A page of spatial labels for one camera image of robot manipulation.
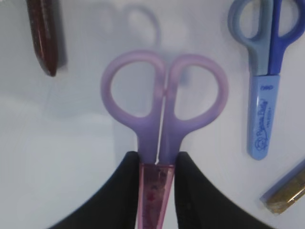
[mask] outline white table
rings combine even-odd
[[[233,0],[109,2],[61,1],[68,62],[55,78],[45,76],[34,55],[25,2],[0,3],[0,228],[51,226],[94,194],[125,152],[136,150],[133,132],[103,107],[99,83],[114,57],[148,48],[169,62],[179,53],[192,52],[223,67],[230,84],[227,106],[215,122],[190,134],[182,150],[245,211],[278,229],[303,229],[305,198],[277,217],[259,198],[305,158],[305,37],[285,54],[270,151],[258,162],[246,152],[248,53],[227,28]],[[132,14],[128,26],[120,19],[128,4],[155,14],[162,31],[160,46],[153,46],[154,30],[144,15]],[[282,32],[296,20],[295,9],[286,2],[284,6]],[[117,9],[115,16],[112,8]],[[255,34],[257,9],[257,4],[246,8],[242,27],[248,35]],[[216,95],[209,74],[197,68],[188,73],[177,104],[181,118],[199,114]],[[150,67],[128,67],[119,73],[115,98],[128,111],[143,114],[152,80]],[[173,190],[164,228],[177,228]]]

